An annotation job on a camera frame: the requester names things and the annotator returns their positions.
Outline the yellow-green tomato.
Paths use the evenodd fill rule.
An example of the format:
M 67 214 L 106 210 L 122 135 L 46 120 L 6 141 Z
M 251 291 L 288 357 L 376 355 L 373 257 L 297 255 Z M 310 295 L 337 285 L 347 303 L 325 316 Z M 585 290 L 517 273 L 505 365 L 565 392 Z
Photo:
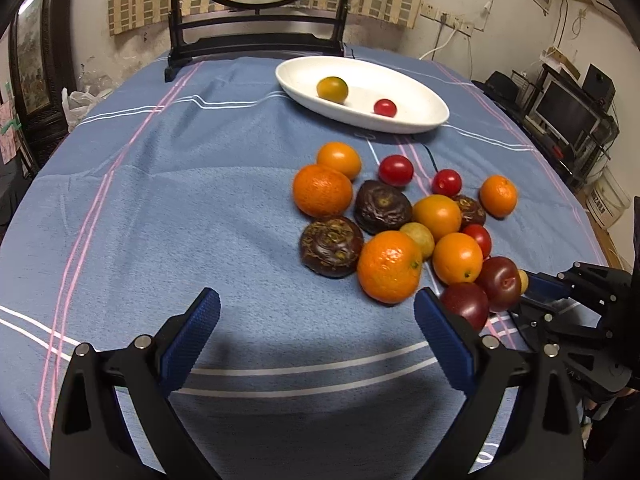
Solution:
M 343 104 L 349 94 L 346 82 L 337 76 L 321 79 L 316 87 L 318 97 L 333 103 Z

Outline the large front mandarin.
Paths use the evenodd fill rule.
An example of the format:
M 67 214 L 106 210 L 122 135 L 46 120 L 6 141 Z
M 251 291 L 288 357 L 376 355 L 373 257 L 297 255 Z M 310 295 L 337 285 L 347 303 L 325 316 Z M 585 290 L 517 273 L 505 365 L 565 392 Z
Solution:
M 411 297 L 420 284 L 422 252 L 416 242 L 400 231 L 376 234 L 364 244 L 357 278 L 370 298 L 392 306 Z

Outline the white wall power strip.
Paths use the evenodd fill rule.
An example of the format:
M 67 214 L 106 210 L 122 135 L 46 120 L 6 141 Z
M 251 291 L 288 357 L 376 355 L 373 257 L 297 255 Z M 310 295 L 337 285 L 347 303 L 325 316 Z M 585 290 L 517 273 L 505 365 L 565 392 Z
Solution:
M 457 32 L 460 32 L 460 34 L 467 37 L 471 37 L 475 30 L 474 24 L 472 22 L 465 21 L 462 16 L 442 11 L 439 8 L 436 8 L 434 4 L 428 2 L 421 4 L 420 15 L 431 21 L 455 29 Z

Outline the small orange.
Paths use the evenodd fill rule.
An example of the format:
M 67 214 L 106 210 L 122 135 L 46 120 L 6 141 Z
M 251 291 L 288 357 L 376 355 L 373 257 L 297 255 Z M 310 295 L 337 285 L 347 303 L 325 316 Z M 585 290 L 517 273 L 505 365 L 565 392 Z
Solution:
M 484 181 L 478 196 L 488 214 L 498 219 L 512 214 L 518 204 L 518 189 L 508 178 L 498 174 Z
M 343 142 L 329 142 L 322 145 L 317 153 L 316 163 L 344 174 L 351 181 L 355 180 L 361 171 L 359 154 Z

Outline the white bucket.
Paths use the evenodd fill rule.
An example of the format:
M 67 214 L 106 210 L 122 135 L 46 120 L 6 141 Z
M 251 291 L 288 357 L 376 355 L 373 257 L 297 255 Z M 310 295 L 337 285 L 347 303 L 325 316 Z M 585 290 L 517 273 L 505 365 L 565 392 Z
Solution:
M 592 182 L 587 194 L 586 207 L 601 229 L 608 230 L 622 218 L 630 207 L 631 198 L 620 186 L 611 170 L 604 167 Z

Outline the blue striped tablecloth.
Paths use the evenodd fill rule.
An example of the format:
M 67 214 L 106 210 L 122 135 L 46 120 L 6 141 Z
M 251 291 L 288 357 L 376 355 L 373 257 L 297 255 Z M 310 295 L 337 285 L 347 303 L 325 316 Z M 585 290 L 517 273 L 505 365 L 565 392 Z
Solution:
M 354 276 L 299 260 L 293 178 L 322 145 L 359 154 L 360 177 L 409 157 L 410 200 L 439 168 L 466 194 L 493 174 L 518 206 L 488 230 L 497 255 L 555 274 L 604 257 L 573 194 L 469 81 L 434 62 L 351 48 L 433 89 L 450 116 L 423 136 L 363 131 L 305 110 L 271 58 L 206 61 L 170 84 L 153 62 L 55 151 L 1 245 L 1 413 L 38 460 L 81 342 L 108 350 L 155 333 L 200 291 L 220 321 L 170 400 L 227 479 L 408 479 L 456 416 L 413 307 L 377 304 Z

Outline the small red cherry tomato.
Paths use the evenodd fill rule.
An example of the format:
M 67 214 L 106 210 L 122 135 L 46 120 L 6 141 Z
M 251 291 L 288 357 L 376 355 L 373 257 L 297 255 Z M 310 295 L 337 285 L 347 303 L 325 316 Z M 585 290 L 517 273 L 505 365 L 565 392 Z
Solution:
M 377 115 L 393 118 L 397 114 L 397 106 L 390 99 L 379 99 L 374 103 L 373 111 Z

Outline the small yellow longan fruit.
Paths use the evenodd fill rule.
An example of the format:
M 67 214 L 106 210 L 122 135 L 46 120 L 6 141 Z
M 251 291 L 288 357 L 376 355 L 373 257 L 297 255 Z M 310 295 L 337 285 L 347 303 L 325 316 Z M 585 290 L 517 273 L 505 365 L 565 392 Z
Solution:
M 420 222 L 408 222 L 400 230 L 418 245 L 423 261 L 431 258 L 435 248 L 435 240 L 432 232 L 426 226 Z

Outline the small orange top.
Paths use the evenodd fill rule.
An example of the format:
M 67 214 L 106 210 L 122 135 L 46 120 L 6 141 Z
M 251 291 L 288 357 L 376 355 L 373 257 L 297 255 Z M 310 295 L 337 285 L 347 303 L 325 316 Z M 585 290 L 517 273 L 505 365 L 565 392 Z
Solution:
M 361 171 L 359 154 L 343 142 L 329 142 L 322 145 L 317 153 L 316 163 L 344 174 L 351 181 L 355 180 Z

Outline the small dark passion fruit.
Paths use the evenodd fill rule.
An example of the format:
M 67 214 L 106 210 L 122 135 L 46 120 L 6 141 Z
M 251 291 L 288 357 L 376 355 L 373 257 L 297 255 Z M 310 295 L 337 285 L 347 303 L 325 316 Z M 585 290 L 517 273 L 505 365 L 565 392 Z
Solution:
M 478 200 L 470 196 L 459 194 L 452 199 L 461 211 L 461 229 L 465 229 L 472 224 L 484 226 L 486 222 L 486 211 Z

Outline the red tomato hidden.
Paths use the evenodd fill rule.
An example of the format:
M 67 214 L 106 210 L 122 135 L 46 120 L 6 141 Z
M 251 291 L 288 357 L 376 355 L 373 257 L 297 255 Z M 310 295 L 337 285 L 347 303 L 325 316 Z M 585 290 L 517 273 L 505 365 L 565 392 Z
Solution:
M 482 251 L 483 258 L 487 259 L 491 254 L 492 240 L 489 232 L 480 224 L 472 223 L 462 230 L 463 234 L 472 237 Z

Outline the black hat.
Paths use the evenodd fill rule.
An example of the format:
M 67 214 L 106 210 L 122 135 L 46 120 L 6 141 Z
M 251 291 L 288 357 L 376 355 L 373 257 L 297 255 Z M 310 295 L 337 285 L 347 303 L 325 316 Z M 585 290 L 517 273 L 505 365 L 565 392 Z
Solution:
M 479 88 L 491 101 L 515 103 L 518 99 L 518 86 L 506 74 L 495 70 L 485 81 L 473 80 L 472 84 Z

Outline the white plastic bag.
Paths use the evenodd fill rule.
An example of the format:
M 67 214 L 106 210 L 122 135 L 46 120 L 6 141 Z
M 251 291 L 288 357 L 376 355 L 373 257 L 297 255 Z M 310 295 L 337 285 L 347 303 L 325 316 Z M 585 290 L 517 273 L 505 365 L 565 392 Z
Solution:
M 112 89 L 106 89 L 98 94 L 91 92 L 73 91 L 62 89 L 62 110 L 67 124 L 67 131 L 72 132 L 84 118 L 111 93 Z

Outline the white oval plate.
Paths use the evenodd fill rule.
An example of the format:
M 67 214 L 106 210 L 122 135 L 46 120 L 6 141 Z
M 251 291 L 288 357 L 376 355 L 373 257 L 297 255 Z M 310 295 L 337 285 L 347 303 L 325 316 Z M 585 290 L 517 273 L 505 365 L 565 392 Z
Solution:
M 282 89 L 298 104 L 358 128 L 393 134 L 422 133 L 448 122 L 450 116 L 445 101 L 422 82 L 366 61 L 302 56 L 280 63 L 274 73 Z M 340 77 L 348 85 L 349 94 L 343 104 L 318 97 L 318 82 L 329 76 Z M 395 117 L 375 114 L 374 103 L 379 99 L 396 104 Z

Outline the black speaker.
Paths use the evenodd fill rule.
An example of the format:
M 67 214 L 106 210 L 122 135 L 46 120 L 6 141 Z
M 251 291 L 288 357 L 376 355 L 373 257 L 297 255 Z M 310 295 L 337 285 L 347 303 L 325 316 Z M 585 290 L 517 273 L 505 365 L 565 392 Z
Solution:
M 605 73 L 594 66 L 589 65 L 584 82 L 582 83 L 584 90 L 601 110 L 607 112 L 614 100 L 615 86 L 612 79 Z

